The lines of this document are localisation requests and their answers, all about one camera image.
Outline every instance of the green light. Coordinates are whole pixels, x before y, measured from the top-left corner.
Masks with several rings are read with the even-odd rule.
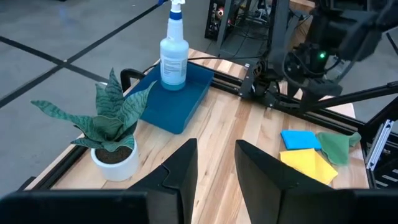
[[[320,58],[325,58],[325,57],[326,57],[326,54],[325,54],[325,53],[321,53],[321,54],[319,55],[319,57],[320,57]]]

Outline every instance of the snake plant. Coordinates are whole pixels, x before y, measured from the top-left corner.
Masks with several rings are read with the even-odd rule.
[[[146,90],[124,98],[112,68],[106,87],[96,84],[97,116],[72,115],[45,100],[35,100],[31,103],[53,118],[71,121],[84,133],[83,138],[72,141],[72,144],[106,149],[109,152],[114,152],[121,146],[133,150],[135,142],[132,134],[136,128],[135,123],[146,108],[148,95],[154,83]]]

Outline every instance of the wooden tabletop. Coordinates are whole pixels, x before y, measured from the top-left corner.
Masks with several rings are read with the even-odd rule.
[[[208,55],[195,50],[190,51],[190,57],[206,56]],[[195,62],[239,78],[246,73],[244,67],[225,60],[209,59]],[[282,83],[281,87],[282,91],[286,91],[285,83]],[[354,117],[352,104],[336,106],[333,110]],[[244,139],[279,158],[279,152],[285,150],[280,137],[283,129],[311,130],[316,133],[330,131],[280,111],[266,109],[262,105],[242,100],[227,92],[210,88],[183,134],[174,135],[144,121],[138,122],[134,135],[138,143],[141,164],[139,170],[129,180],[106,181],[92,161],[90,151],[87,150],[53,189],[125,189],[159,166],[186,140],[197,138],[198,182],[192,223],[250,223],[235,170],[235,140]],[[72,147],[70,146],[62,155],[65,156]],[[368,188],[359,144],[350,150],[350,165],[335,168],[339,174],[332,181],[332,187]],[[28,189],[45,175],[46,170],[28,186]]]

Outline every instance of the potted plant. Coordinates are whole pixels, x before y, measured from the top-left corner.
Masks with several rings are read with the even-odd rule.
[[[71,144],[91,148],[91,157],[102,170],[105,179],[122,181],[130,178],[139,166],[139,153],[133,133],[137,120],[146,108],[153,85],[151,83],[148,89],[125,99],[112,68],[106,87],[96,84],[97,116],[68,114],[45,100],[31,102],[45,114],[75,124],[85,136]]]

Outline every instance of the white spray bottle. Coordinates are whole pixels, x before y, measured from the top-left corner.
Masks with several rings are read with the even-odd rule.
[[[167,37],[160,42],[160,73],[162,86],[177,91],[185,86],[189,44],[183,39],[181,4],[185,4],[185,0],[171,2]]]

